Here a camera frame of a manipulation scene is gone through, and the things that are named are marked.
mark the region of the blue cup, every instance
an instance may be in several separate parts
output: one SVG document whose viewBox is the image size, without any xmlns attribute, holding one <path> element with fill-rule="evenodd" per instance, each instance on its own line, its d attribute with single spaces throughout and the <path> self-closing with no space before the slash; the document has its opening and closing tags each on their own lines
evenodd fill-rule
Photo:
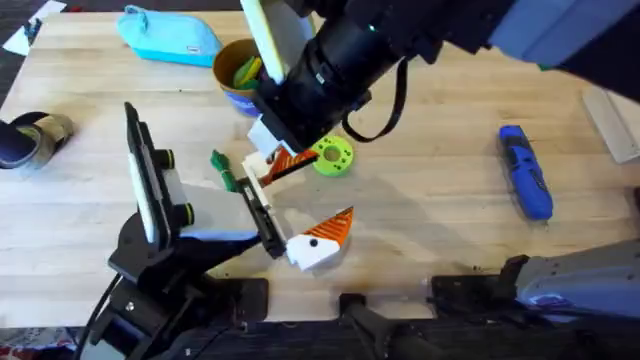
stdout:
<svg viewBox="0 0 640 360">
<path fill-rule="evenodd" d="M 260 115 L 260 111 L 251 101 L 255 90 L 233 88 L 233 74 L 253 56 L 260 56 L 260 52 L 252 39 L 229 43 L 216 54 L 213 62 L 213 75 L 233 107 L 243 115 L 257 117 Z"/>
</svg>

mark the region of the white plastic piece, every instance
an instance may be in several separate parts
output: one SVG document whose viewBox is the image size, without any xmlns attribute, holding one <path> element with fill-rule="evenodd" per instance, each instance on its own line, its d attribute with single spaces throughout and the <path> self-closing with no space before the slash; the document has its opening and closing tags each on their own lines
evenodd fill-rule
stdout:
<svg viewBox="0 0 640 360">
<path fill-rule="evenodd" d="M 269 77 L 284 81 L 315 34 L 310 17 L 300 18 L 282 0 L 240 0 Z"/>
<path fill-rule="evenodd" d="M 259 178 L 267 175 L 269 172 L 269 165 L 267 165 L 259 152 L 255 152 L 244 159 L 242 167 L 244 168 L 244 172 L 247 174 L 247 178 L 249 178 L 249 181 L 251 182 L 251 186 L 258 196 L 260 204 L 262 204 L 262 206 L 267 210 L 271 209 L 267 195 L 262 190 L 259 180 Z"/>
<path fill-rule="evenodd" d="M 147 197 L 145 196 L 144 186 L 142 186 L 142 176 L 140 175 L 140 171 L 138 171 L 138 164 L 133 154 L 129 154 L 129 173 L 133 184 L 133 193 L 136 196 L 136 201 L 138 202 L 138 212 L 142 219 L 144 233 L 147 236 L 147 242 L 150 244 L 155 243 L 158 240 L 158 234 L 156 233 L 155 226 L 153 225 L 151 208 L 149 207 Z"/>
<path fill-rule="evenodd" d="M 287 256 L 291 264 L 306 271 L 319 265 L 340 252 L 337 241 L 310 235 L 297 235 L 287 242 Z"/>
<path fill-rule="evenodd" d="M 180 229 L 181 237 L 200 241 L 244 241 L 258 234 L 241 194 L 182 184 L 175 170 L 163 171 L 163 176 L 171 202 L 190 203 L 193 207 L 193 224 Z"/>
<path fill-rule="evenodd" d="M 291 156 L 296 156 L 297 153 L 291 150 L 289 144 L 284 141 L 276 139 L 275 136 L 269 131 L 269 129 L 262 122 L 262 115 L 253 123 L 247 137 L 253 144 L 253 146 L 262 154 L 262 158 L 266 159 L 273 154 L 278 147 L 284 147 Z"/>
</svg>

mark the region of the wooden tabletop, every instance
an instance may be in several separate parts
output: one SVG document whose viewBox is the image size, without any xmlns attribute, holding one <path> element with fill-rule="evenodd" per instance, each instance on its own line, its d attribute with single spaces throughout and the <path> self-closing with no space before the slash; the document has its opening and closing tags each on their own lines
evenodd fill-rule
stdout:
<svg viewBox="0 0 640 360">
<path fill-rule="evenodd" d="M 123 103 L 148 122 L 157 146 L 175 151 L 184 182 L 222 188 L 208 158 L 252 152 L 251 119 L 235 112 L 211 71 L 138 59 L 116 33 L 119 14 L 46 19 L 0 116 L 28 111 L 73 119 L 75 138 L 42 171 L 0 172 L 0 327 L 81 325 L 114 272 L 106 260 L 135 211 Z M 248 37 L 240 13 L 199 13 L 223 43 Z M 510 256 L 558 255 L 638 236 L 630 189 L 638 165 L 616 165 L 585 115 L 587 84 L 501 55 L 445 47 L 438 63 L 409 69 L 397 129 L 355 144 L 343 178 L 312 168 L 268 188 L 288 232 L 355 206 L 340 261 L 301 273 L 255 247 L 215 276 L 270 280 L 269 320 L 336 316 L 341 292 L 364 292 L 384 315 L 423 317 L 429 278 L 496 272 Z M 352 116 L 376 133 L 393 103 L 395 74 Z M 555 201 L 548 228 L 524 221 L 498 158 L 496 134 L 529 135 Z"/>
</svg>

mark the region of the blue handle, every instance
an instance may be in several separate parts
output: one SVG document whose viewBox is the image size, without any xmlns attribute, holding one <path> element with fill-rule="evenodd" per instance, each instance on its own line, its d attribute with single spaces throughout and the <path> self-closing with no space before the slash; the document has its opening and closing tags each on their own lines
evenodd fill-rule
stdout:
<svg viewBox="0 0 640 360">
<path fill-rule="evenodd" d="M 504 126 L 500 129 L 500 141 L 523 212 L 531 220 L 549 220 L 553 215 L 553 199 L 524 131 L 520 126 Z"/>
</svg>

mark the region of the blue pencil case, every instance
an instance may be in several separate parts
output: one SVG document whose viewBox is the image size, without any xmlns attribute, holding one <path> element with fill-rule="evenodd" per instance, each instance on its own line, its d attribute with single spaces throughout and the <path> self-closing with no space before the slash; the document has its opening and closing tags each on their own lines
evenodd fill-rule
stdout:
<svg viewBox="0 0 640 360">
<path fill-rule="evenodd" d="M 222 48 L 213 30 L 193 16 L 128 5 L 117 27 L 124 41 L 143 59 L 211 67 Z"/>
</svg>

